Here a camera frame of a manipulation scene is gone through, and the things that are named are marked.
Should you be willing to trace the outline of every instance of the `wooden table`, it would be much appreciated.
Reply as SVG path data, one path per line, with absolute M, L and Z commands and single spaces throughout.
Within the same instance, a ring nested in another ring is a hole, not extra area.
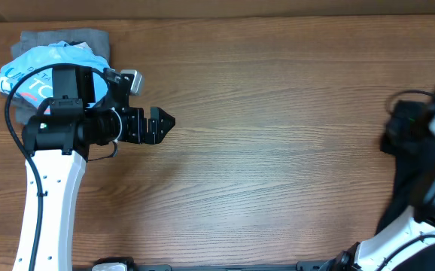
M 132 105 L 160 106 L 177 125 L 161 145 L 121 144 L 87 166 L 75 264 L 333 257 L 373 235 L 391 195 L 385 98 L 435 85 L 435 16 L 0 23 L 0 68 L 21 30 L 78 27 L 109 31 L 111 66 L 146 77 Z M 26 176 L 3 104 L 0 270 L 10 270 Z

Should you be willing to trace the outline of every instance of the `gray cloth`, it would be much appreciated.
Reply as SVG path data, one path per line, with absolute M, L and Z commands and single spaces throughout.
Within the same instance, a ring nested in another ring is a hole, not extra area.
M 109 43 L 109 33 L 97 29 L 61 29 L 56 31 L 22 31 L 20 42 L 11 47 L 12 57 L 24 54 L 26 51 L 36 46 L 47 46 L 59 41 L 68 43 L 86 42 L 96 56 L 102 56 L 110 62 L 111 45 Z

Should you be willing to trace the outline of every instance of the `plastic bag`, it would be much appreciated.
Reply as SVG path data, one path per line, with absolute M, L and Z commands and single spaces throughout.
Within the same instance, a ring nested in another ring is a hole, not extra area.
M 84 65 L 101 72 L 104 68 L 109 68 L 107 61 L 101 56 L 95 56 L 85 43 L 71 46 L 61 41 L 48 46 L 37 46 L 0 69 L 0 92 L 9 94 L 12 87 L 31 71 L 56 63 Z M 98 75 L 94 74 L 93 78 L 96 101 L 98 102 L 107 93 L 107 85 Z M 38 108 L 44 99 L 52 97 L 52 95 L 52 71 L 48 69 L 23 82 L 14 97 L 25 99 Z

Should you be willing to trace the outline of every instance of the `beige wall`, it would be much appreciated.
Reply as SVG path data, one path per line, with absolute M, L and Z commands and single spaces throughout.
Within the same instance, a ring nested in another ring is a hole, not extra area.
M 0 0 L 0 21 L 435 14 L 435 0 Z

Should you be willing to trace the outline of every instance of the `black garment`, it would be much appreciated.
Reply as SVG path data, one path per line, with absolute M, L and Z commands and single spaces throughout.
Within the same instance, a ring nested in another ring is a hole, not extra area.
M 413 108 L 414 102 L 399 102 L 395 111 L 406 111 Z M 379 233 L 405 211 L 409 204 L 409 197 L 418 178 L 435 166 L 435 139 L 424 139 L 419 144 L 418 155 L 410 155 L 393 146 L 386 136 L 382 139 L 381 150 L 396 157 L 396 173 L 394 179 L 393 197 L 389 207 L 378 224 L 376 233 Z M 435 245 L 426 248 L 411 257 L 395 271 L 425 271 L 435 270 Z

